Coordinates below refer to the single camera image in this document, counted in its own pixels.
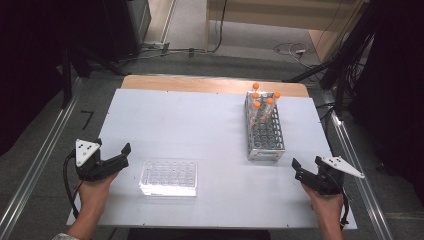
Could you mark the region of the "black metal stand post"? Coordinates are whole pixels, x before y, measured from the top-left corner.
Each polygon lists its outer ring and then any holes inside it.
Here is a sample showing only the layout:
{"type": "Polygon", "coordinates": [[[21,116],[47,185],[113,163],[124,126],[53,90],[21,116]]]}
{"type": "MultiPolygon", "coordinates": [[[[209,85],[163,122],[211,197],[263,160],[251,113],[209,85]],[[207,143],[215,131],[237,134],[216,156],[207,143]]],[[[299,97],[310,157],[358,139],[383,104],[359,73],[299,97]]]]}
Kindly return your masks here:
{"type": "Polygon", "coordinates": [[[62,108],[66,108],[72,99],[71,63],[67,47],[62,51],[62,75],[64,80],[62,108]]]}

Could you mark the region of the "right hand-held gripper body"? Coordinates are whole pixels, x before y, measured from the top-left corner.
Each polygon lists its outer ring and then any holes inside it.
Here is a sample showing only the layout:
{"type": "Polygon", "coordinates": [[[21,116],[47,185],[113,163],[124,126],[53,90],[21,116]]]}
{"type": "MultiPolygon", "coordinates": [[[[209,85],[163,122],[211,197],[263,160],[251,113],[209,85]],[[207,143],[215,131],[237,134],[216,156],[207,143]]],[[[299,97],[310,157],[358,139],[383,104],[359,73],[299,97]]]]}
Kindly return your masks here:
{"type": "Polygon", "coordinates": [[[320,195],[335,195],[343,191],[344,176],[346,174],[364,179],[365,175],[354,168],[341,157],[321,157],[330,166],[328,172],[319,172],[314,175],[312,189],[320,195]]]}

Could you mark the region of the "dark cabinet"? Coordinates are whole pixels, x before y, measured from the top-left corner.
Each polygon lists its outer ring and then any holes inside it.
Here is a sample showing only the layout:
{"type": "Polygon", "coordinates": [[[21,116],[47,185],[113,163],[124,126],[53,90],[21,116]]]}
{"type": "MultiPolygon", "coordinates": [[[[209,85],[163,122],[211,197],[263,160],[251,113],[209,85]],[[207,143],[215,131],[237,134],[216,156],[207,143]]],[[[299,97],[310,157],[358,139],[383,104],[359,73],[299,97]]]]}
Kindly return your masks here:
{"type": "Polygon", "coordinates": [[[137,55],[151,22],[148,0],[102,0],[112,41],[112,60],[137,55]]]}

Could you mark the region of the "person's right hand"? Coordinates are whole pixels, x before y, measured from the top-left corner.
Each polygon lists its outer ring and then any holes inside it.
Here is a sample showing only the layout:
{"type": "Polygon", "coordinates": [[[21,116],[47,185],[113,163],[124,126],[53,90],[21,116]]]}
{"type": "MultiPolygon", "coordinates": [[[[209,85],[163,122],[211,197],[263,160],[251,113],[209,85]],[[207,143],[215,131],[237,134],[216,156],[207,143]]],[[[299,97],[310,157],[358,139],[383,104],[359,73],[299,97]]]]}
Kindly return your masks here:
{"type": "Polygon", "coordinates": [[[342,195],[320,195],[306,185],[302,185],[302,188],[310,198],[311,209],[315,212],[318,222],[338,225],[344,204],[342,195]]]}

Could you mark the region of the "person's left hand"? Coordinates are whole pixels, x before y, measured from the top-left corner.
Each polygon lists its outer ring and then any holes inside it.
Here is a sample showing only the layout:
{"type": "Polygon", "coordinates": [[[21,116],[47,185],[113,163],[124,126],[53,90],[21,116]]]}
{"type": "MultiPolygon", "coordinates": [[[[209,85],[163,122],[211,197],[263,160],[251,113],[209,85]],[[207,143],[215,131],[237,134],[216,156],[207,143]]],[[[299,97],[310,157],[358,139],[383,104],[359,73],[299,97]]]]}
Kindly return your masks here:
{"type": "Polygon", "coordinates": [[[81,209],[79,215],[88,219],[99,220],[104,212],[112,182],[117,173],[96,182],[83,182],[79,188],[81,209]]]}

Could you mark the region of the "light wooden furniture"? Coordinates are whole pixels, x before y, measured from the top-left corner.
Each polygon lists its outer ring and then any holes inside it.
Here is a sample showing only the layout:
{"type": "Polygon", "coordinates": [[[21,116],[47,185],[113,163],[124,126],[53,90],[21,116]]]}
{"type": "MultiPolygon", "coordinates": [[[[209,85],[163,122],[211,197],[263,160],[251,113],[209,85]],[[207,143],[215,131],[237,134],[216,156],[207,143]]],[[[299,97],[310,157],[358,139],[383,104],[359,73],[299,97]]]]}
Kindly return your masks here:
{"type": "Polygon", "coordinates": [[[224,20],[307,29],[321,61],[329,60],[370,0],[227,0],[224,20]]]}

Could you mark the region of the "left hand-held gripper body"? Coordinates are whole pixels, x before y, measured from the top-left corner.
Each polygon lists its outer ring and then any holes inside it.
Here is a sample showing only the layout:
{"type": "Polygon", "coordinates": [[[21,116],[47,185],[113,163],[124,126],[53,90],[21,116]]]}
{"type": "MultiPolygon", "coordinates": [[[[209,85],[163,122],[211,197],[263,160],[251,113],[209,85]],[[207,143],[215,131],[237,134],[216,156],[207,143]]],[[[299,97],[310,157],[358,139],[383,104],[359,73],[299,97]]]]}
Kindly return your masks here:
{"type": "Polygon", "coordinates": [[[108,171],[107,161],[100,159],[100,147],[94,142],[76,140],[75,169],[80,180],[95,182],[115,173],[108,171]]]}

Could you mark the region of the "clear plastic well plate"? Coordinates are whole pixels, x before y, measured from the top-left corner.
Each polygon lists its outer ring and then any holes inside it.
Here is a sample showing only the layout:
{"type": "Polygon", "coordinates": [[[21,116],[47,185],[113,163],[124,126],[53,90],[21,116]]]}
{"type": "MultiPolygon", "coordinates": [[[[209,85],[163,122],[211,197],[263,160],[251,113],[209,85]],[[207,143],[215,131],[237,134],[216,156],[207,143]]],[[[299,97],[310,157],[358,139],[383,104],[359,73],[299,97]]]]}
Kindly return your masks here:
{"type": "Polygon", "coordinates": [[[143,164],[139,188],[146,196],[195,197],[197,162],[184,159],[150,159],[143,164]]]}

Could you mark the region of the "metal test tube rack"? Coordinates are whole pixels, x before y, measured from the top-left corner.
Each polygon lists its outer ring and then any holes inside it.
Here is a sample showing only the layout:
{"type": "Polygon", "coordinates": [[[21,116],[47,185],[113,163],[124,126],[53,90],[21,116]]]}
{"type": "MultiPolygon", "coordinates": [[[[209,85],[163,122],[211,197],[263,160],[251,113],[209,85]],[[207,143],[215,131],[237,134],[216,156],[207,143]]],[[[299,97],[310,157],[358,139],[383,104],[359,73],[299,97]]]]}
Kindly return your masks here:
{"type": "Polygon", "coordinates": [[[250,103],[251,94],[248,91],[245,97],[245,119],[247,130],[247,158],[250,161],[278,161],[285,153],[285,144],[283,139],[283,131],[280,124],[278,105],[274,108],[272,116],[267,121],[260,120],[260,114],[264,103],[268,97],[274,92],[260,92],[259,99],[261,107],[258,112],[258,119],[255,125],[250,125],[250,103]]]}

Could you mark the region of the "aluminium floor rail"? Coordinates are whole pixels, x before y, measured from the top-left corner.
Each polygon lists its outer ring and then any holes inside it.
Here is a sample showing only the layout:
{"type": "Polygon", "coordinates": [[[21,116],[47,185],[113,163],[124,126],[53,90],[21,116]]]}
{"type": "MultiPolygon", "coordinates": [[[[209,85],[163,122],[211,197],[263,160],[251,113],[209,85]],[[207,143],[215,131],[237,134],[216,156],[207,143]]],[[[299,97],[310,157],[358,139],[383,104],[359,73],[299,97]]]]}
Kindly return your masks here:
{"type": "Polygon", "coordinates": [[[75,107],[83,80],[71,83],[73,96],[62,107],[55,97],[0,157],[0,240],[11,235],[75,107]]]}
{"type": "MultiPolygon", "coordinates": [[[[337,116],[335,110],[332,110],[335,105],[335,97],[330,90],[322,90],[321,96],[325,110],[320,109],[320,112],[324,115],[324,132],[332,153],[343,157],[359,170],[364,170],[345,121],[337,116]]],[[[366,175],[365,179],[348,177],[345,189],[357,225],[357,230],[350,230],[349,233],[361,235],[363,240],[394,240],[377,196],[372,189],[369,175],[366,175]]]]}

